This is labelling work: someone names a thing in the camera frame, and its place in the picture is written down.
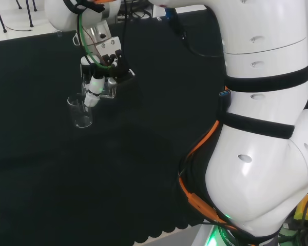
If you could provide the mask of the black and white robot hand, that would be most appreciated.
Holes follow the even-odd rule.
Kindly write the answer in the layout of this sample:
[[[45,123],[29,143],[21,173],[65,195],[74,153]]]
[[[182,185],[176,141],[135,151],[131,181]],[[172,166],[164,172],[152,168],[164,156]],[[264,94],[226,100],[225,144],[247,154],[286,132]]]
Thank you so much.
[[[90,108],[95,107],[102,98],[115,98],[118,85],[135,76],[124,61],[121,50],[110,56],[105,55],[104,59],[109,66],[101,64],[96,55],[81,58],[82,95],[85,106]]]

